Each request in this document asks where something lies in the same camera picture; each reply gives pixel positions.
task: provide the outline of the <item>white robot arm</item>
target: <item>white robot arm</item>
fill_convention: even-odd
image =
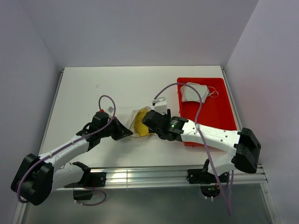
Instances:
[[[148,112],[142,123],[152,133],[157,133],[163,140],[196,142],[203,144],[203,139],[197,131],[200,128],[206,143],[210,147],[218,148],[227,154],[213,160],[216,172],[219,176],[223,173],[238,169],[245,173],[256,173],[261,144],[250,129],[242,131],[228,131],[197,124],[189,119],[171,117],[167,109],[165,98],[157,98],[153,101],[154,110]],[[201,183],[210,183],[214,175],[209,160],[202,169]]]
[[[108,113],[97,112],[92,122],[85,125],[70,141],[39,156],[27,155],[11,184],[11,190],[18,193],[19,189],[19,196],[33,205],[39,205],[52,191],[70,183],[84,187],[102,187],[103,181],[83,163],[74,162],[70,166],[62,166],[94,148],[102,138],[111,136],[113,140],[119,140],[133,134],[116,117],[109,119]]]

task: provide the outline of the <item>cable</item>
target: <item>cable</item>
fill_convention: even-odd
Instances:
[[[188,85],[188,84],[186,84],[186,83],[172,83],[172,84],[170,84],[170,85],[164,87],[164,88],[163,88],[163,89],[162,89],[162,90],[161,90],[161,91],[154,97],[154,99],[157,99],[157,97],[160,96],[160,94],[161,94],[162,92],[164,92],[166,89],[168,89],[169,87],[171,87],[171,86],[173,86],[173,85],[184,85],[184,86],[188,86],[189,88],[191,88],[192,90],[194,90],[194,91],[196,92],[196,94],[198,95],[198,97],[199,97],[199,101],[200,101],[200,105],[199,105],[199,109],[198,109],[198,111],[197,111],[197,113],[196,113],[196,116],[195,116],[195,126],[197,126],[198,116],[199,116],[199,113],[200,113],[201,108],[202,108],[202,100],[201,100],[201,96],[200,96],[200,94],[198,93],[198,91],[197,91],[194,87],[192,87],[192,86],[190,86],[190,85]],[[225,201],[225,203],[226,203],[226,205],[227,205],[228,215],[229,215],[229,216],[232,216],[231,203],[230,203],[230,200],[231,200],[231,199],[230,199],[230,197],[229,197],[229,199],[227,200],[227,198],[226,198],[226,196],[225,196],[225,191],[224,191],[223,186],[221,185],[221,182],[220,182],[219,177],[218,177],[218,175],[217,175],[217,172],[216,172],[216,169],[215,169],[215,166],[214,166],[214,163],[213,163],[213,161],[212,161],[211,154],[210,154],[210,150],[209,150],[209,148],[208,148],[208,146],[207,146],[207,143],[206,143],[206,139],[205,139],[203,133],[201,132],[199,126],[196,128],[196,130],[199,132],[199,134],[200,134],[200,136],[201,136],[201,138],[202,138],[202,141],[203,141],[203,143],[204,143],[204,146],[205,146],[205,149],[206,149],[206,154],[207,154],[208,159],[209,159],[209,161],[210,161],[210,164],[211,164],[211,167],[212,167],[214,176],[215,176],[215,178],[216,178],[216,181],[217,181],[217,183],[218,183],[218,185],[219,185],[219,187],[220,187],[220,194],[223,196],[223,199],[224,199],[224,201]],[[230,188],[230,196],[231,196],[231,189],[232,189],[231,185],[233,184],[233,180],[234,180],[234,172],[232,172],[232,179],[231,179],[231,182],[230,182],[230,185],[229,185],[229,188]]]
[[[100,132],[100,131],[103,131],[106,127],[108,127],[108,126],[111,124],[111,122],[113,121],[113,118],[115,117],[115,111],[116,111],[115,102],[113,101],[113,99],[112,99],[110,96],[102,95],[102,96],[99,98],[99,108],[100,108],[100,109],[101,109],[101,107],[100,107],[100,101],[101,101],[101,99],[102,99],[103,97],[106,97],[106,98],[110,99],[111,102],[112,102],[112,104],[113,104],[114,110],[113,110],[113,115],[112,115],[111,120],[110,120],[105,126],[103,126],[102,128],[100,128],[99,130],[97,130],[97,131],[95,131],[95,132],[92,132],[92,133],[90,133],[90,134],[87,134],[87,135],[85,135],[84,137],[78,138],[78,139],[74,140],[73,142],[70,142],[70,143],[68,143],[68,144],[66,144],[66,145],[64,145],[64,146],[62,146],[62,147],[59,148],[57,151],[53,152],[52,155],[47,155],[46,157],[44,157],[44,158],[42,158],[41,160],[39,160],[37,163],[33,164],[33,166],[30,167],[30,168],[27,170],[27,172],[24,174],[24,176],[22,177],[22,179],[21,179],[21,181],[20,181],[20,183],[19,183],[18,190],[17,190],[17,198],[18,198],[18,201],[19,201],[19,202],[21,202],[21,203],[28,203],[28,201],[25,201],[25,200],[23,200],[23,199],[21,198],[21,186],[23,185],[23,183],[24,183],[25,179],[27,178],[27,176],[28,176],[28,175],[29,175],[29,174],[30,174],[30,173],[31,173],[31,172],[32,172],[32,171],[33,171],[39,164],[41,164],[41,163],[44,162],[45,160],[49,159],[50,157],[52,157],[52,156],[54,156],[54,155],[60,153],[61,151],[65,150],[66,148],[72,146],[73,144],[76,144],[77,142],[79,142],[79,141],[81,141],[81,140],[83,140],[83,139],[85,139],[85,138],[88,138],[88,137],[90,137],[90,136],[92,136],[92,135],[94,135],[94,134],[96,134],[96,133],[98,133],[98,132]]]
[[[99,205],[99,204],[102,204],[106,200],[106,198],[107,198],[107,194],[103,190],[96,189],[96,188],[82,187],[82,186],[79,186],[79,187],[84,188],[84,189],[88,189],[88,190],[98,191],[98,192],[101,192],[101,193],[104,194],[104,198],[100,202],[97,202],[97,203],[94,203],[94,204],[87,204],[87,203],[82,203],[80,201],[75,201],[76,203],[78,203],[80,205],[84,205],[84,206],[95,206],[95,205]]]
[[[214,89],[213,92],[211,92],[211,93],[208,94],[208,97],[216,98],[216,97],[219,96],[219,92],[215,89],[215,87],[208,86],[208,88],[213,88],[213,89]]]

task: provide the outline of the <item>black bracket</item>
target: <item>black bracket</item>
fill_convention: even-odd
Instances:
[[[258,159],[261,151],[261,143],[257,140],[253,132],[248,128],[242,128],[238,132],[240,139],[234,147],[237,149],[232,163],[235,167],[248,174],[255,174],[257,170]]]
[[[98,131],[108,123],[108,120],[109,115],[106,112],[96,112],[92,121],[87,123],[76,135],[85,137],[86,135]],[[111,136],[113,140],[120,140],[132,134],[133,132],[128,130],[116,117],[114,117],[108,127],[96,134],[85,137],[85,139],[89,142],[89,151],[98,145],[102,138]]]
[[[209,160],[206,160],[205,165],[202,169],[189,169],[187,181],[190,184],[211,184],[217,183],[216,178],[213,174],[208,173],[207,167],[209,165]],[[219,176],[221,183],[226,183],[228,181],[228,173],[223,173]]]
[[[84,177],[84,181],[78,183],[71,183],[65,186],[65,188],[77,188],[77,187],[89,187],[100,188],[104,187],[106,183],[106,172],[91,172]]]

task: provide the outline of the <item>white table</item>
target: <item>white table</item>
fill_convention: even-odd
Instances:
[[[114,99],[116,117],[125,124],[132,110],[151,106],[154,96],[166,85],[176,82],[178,77],[224,78],[220,66],[65,68],[40,153],[70,140],[90,122],[99,110],[101,95]],[[178,116],[176,86],[161,96],[166,97],[172,116]],[[108,99],[102,100],[103,108],[110,105]],[[233,113],[238,127],[235,110]],[[211,149],[211,154],[217,158],[224,152]],[[200,165],[206,159],[203,147],[185,147],[181,142],[168,142],[154,136],[145,142],[105,138],[91,151],[72,161],[80,161],[89,167],[112,168]]]

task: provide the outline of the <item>red tray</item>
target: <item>red tray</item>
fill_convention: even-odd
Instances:
[[[210,127],[237,130],[235,119],[229,103],[228,93],[222,78],[178,78],[178,83],[198,83],[202,85],[212,86],[218,92],[216,98],[208,97],[202,105],[201,112],[198,117],[198,123]],[[199,108],[198,102],[182,102],[181,85],[178,85],[178,101],[180,116],[190,120],[195,120],[196,112]],[[184,142],[185,146],[199,146],[201,144],[194,142]]]

